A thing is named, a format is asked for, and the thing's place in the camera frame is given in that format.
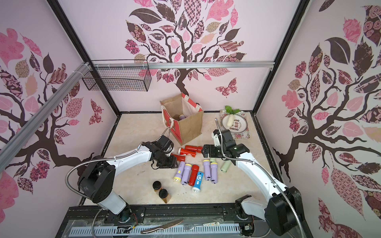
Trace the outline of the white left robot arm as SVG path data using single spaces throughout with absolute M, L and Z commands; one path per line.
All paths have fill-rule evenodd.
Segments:
M 155 169 L 177 168 L 177 159 L 171 154 L 173 149 L 174 143 L 162 135 L 153 142 L 140 143 L 132 151 L 114 157 L 89 160 L 75 166 L 66 174 L 65 184 L 72 192 L 117 216 L 118 222 L 126 223 L 132 211 L 127 202 L 113 191 L 115 178 L 120 173 L 146 162 L 155 164 Z M 86 168 L 78 178 L 76 189 L 69 183 L 69 177 L 83 166 Z

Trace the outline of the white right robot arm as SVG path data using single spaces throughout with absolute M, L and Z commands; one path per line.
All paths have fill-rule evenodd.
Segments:
M 278 236 L 297 228 L 300 237 L 307 237 L 303 227 L 305 216 L 300 192 L 272 176 L 248 147 L 235 142 L 229 130 L 216 129 L 212 138 L 214 144 L 204 145 L 203 156 L 232 162 L 254 182 L 266 199 L 266 202 L 256 202 L 250 197 L 243 199 L 239 205 L 244 214 L 266 221 L 270 230 Z

